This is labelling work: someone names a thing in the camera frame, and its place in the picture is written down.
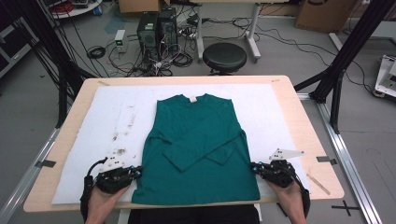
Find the white paper sheet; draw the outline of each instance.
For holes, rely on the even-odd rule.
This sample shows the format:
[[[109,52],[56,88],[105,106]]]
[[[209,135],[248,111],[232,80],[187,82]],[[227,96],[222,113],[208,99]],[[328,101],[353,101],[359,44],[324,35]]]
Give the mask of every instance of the white paper sheet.
[[[67,157],[52,203],[79,203],[83,178],[89,168],[115,150],[125,149],[121,156],[124,167],[140,165],[143,145],[154,123],[158,100],[177,94],[191,97],[205,93],[233,100],[236,116],[247,133],[252,161],[270,162],[269,156],[278,148],[295,150],[269,84],[102,87],[96,92]],[[300,160],[296,158],[288,161],[308,187]],[[97,176],[99,168],[100,165],[93,169],[92,176]],[[274,196],[262,179],[257,176],[257,180],[261,196]],[[133,182],[120,201],[131,201],[135,189],[136,184]]]

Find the black stool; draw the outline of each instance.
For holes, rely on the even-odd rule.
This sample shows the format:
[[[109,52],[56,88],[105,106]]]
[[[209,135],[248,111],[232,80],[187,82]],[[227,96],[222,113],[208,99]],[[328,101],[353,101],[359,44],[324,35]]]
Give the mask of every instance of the black stool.
[[[212,70],[210,75],[230,76],[229,73],[238,71],[247,62],[245,51],[230,43],[217,43],[207,47],[203,54],[204,62]]]

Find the black pants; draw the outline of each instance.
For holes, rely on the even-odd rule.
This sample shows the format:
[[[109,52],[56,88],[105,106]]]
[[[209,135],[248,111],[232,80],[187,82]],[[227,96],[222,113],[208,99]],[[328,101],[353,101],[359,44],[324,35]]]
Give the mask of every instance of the black pants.
[[[259,224],[252,204],[208,207],[134,209],[128,224]]]

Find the computer tower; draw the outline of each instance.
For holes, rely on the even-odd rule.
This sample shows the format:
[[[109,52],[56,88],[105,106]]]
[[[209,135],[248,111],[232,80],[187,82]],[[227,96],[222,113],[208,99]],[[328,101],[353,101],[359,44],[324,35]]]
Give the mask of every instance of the computer tower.
[[[163,40],[165,48],[178,51],[176,9],[174,7],[164,8],[158,20],[161,26],[161,40]]]
[[[143,12],[137,26],[137,37],[143,55],[144,63],[156,63],[161,60],[159,54],[158,12]]]

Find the person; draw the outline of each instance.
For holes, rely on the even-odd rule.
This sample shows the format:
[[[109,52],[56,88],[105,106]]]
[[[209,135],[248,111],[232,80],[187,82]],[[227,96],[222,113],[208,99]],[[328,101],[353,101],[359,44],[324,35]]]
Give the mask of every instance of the person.
[[[306,224],[301,190],[297,183],[293,181],[284,189],[274,183],[268,181],[267,183],[275,192],[276,197],[282,209],[288,215],[291,224]],[[103,224],[116,205],[119,197],[127,189],[128,187],[111,195],[103,193],[97,187],[94,187],[89,201],[88,218],[85,224]]]

